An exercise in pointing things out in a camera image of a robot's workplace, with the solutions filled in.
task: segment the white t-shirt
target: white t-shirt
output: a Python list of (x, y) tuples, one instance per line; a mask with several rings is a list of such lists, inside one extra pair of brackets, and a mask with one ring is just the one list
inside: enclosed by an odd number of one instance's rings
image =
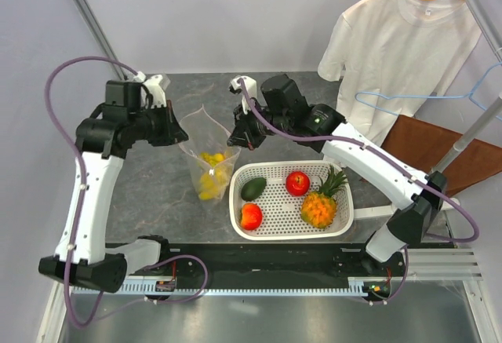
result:
[[(363, 135), (381, 145), (397, 117), (358, 102), (355, 94), (442, 96), (480, 34), (462, 0), (362, 0), (338, 19), (318, 73), (335, 81), (345, 66), (336, 109)], [(359, 98), (408, 116), (425, 102), (368, 95)]]

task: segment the avocado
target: avocado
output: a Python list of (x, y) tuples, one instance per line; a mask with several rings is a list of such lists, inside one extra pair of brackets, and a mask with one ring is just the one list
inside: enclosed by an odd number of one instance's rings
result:
[(246, 202), (251, 202), (254, 199), (258, 199), (262, 192), (264, 192), (267, 186), (267, 180), (262, 177), (253, 178), (251, 181), (247, 181), (241, 189), (241, 198)]

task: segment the translucent bag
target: translucent bag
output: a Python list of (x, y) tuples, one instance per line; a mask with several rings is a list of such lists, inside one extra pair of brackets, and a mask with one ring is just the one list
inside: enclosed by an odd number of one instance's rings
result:
[(187, 154), (195, 191), (201, 200), (220, 201), (230, 184), (241, 148), (228, 147), (230, 133), (212, 119), (204, 106), (180, 120), (189, 140), (180, 143)]

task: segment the perforated plastic basket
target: perforated plastic basket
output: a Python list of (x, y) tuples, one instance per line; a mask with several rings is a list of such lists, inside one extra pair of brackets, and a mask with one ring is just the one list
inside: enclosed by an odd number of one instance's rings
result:
[[(304, 197), (291, 196), (286, 191), (286, 178), (299, 170), (308, 175), (311, 180), (311, 190), (316, 189), (328, 176), (327, 161), (291, 161), (262, 162), (245, 165), (238, 169), (230, 183), (230, 219), (235, 231), (245, 239), (275, 240), (275, 239), (317, 239), (334, 237), (345, 233), (354, 220), (354, 204), (351, 189), (348, 184), (338, 191), (333, 198), (338, 204), (333, 223), (326, 229), (317, 229), (307, 224), (300, 217), (300, 208)], [(254, 231), (246, 231), (240, 226), (241, 208), (245, 202), (241, 199), (241, 188), (256, 177), (267, 179), (267, 187), (260, 198), (253, 200), (263, 212), (264, 220)]]

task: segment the white wall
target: white wall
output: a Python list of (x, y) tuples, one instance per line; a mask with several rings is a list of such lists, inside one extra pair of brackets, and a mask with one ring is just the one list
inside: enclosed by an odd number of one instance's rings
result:
[[(481, 0), (483, 6), (490, 13), (498, 31), (502, 32), (502, 0)], [(483, 75), (485, 70), (497, 62), (486, 40), (482, 37), (479, 44), (465, 63), (447, 95), (465, 94)], [(502, 92), (502, 68), (492, 70), (486, 81), (476, 93), (476, 99), (488, 106)], [(467, 128), (481, 115), (482, 111), (469, 100), (428, 101), (419, 111), (417, 117), (438, 126), (447, 127), (459, 133)], [(502, 146), (502, 122), (494, 120), (479, 136), (479, 139)], [(458, 198), (462, 206), (469, 211), (478, 222), (481, 236), (472, 243), (475, 248), (482, 274), (491, 294), (493, 307), (502, 320), (502, 302), (500, 302), (500, 279), (502, 278), (502, 261), (500, 253), (502, 245), (502, 174), (470, 187), (461, 192)], [(467, 237), (471, 234), (468, 224), (456, 213), (451, 217), (460, 222), (460, 235)]]
[(359, 0), (88, 0), (122, 61), (150, 72), (313, 71)]
[[(35, 341), (52, 281), (38, 260), (59, 241), (73, 184), (73, 156), (45, 113), (43, 86), (58, 64), (101, 55), (71, 0), (0, 0), (0, 331)], [(103, 100), (102, 64), (68, 69), (53, 88), (71, 132)]]

